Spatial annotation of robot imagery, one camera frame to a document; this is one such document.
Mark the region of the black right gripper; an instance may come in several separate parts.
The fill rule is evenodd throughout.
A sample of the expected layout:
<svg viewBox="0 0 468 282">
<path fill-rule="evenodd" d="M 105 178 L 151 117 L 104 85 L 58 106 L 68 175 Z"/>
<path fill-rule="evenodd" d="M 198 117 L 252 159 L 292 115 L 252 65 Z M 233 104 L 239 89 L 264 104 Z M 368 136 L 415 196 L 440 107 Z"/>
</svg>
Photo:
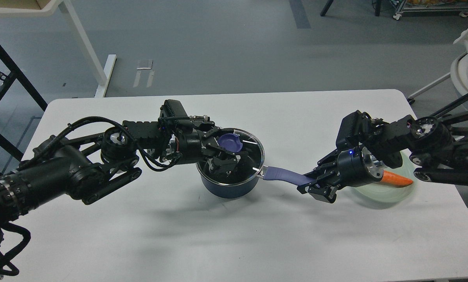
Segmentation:
<svg viewBox="0 0 468 282">
<path fill-rule="evenodd" d="M 297 191 L 310 194 L 325 203 L 336 201 L 336 187 L 361 187 L 383 179 L 383 165 L 364 146 L 341 151 L 336 149 L 320 159 L 313 171 L 304 174 L 310 180 L 297 184 Z"/>
</svg>

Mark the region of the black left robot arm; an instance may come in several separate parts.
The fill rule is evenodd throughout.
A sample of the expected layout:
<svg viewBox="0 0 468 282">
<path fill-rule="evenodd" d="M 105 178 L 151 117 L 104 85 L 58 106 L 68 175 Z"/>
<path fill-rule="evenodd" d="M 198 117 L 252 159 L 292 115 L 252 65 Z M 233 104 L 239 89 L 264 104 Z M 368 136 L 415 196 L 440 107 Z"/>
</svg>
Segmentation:
<svg viewBox="0 0 468 282">
<path fill-rule="evenodd" d="M 33 152 L 0 175 L 0 280 L 19 274 L 11 260 L 31 240 L 29 230 L 13 224 L 19 216 L 64 194 L 92 204 L 136 180 L 140 159 L 155 172 L 205 162 L 213 175 L 232 175 L 253 150 L 208 116 L 189 116 L 180 101 L 168 99 L 157 121 L 84 117 Z"/>
</svg>

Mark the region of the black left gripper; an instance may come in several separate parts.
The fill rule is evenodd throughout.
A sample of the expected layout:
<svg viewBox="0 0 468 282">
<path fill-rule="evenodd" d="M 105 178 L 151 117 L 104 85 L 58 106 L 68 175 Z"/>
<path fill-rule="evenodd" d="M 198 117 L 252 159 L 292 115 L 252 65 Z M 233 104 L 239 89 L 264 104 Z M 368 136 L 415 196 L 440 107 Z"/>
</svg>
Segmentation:
<svg viewBox="0 0 468 282">
<path fill-rule="evenodd" d="M 233 171 L 240 159 L 249 156 L 242 144 L 240 135 L 208 136 L 207 132 L 216 127 L 214 121 L 179 120 L 174 134 L 180 155 L 177 165 L 197 162 L 207 163 L 207 171 L 212 175 Z"/>
</svg>

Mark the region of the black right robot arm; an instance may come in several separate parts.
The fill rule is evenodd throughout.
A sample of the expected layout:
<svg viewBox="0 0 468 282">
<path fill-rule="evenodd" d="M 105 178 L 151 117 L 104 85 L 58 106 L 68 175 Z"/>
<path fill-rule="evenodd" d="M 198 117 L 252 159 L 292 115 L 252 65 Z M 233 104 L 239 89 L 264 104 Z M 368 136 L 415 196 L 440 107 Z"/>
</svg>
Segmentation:
<svg viewBox="0 0 468 282">
<path fill-rule="evenodd" d="M 342 119 L 336 150 L 306 173 L 298 191 L 334 203 L 336 191 L 378 183 L 386 167 L 401 167 L 406 149 L 418 180 L 468 186 L 468 111 L 449 114 L 466 101 L 468 93 L 428 117 L 407 115 L 392 123 L 366 112 L 349 114 Z"/>
</svg>

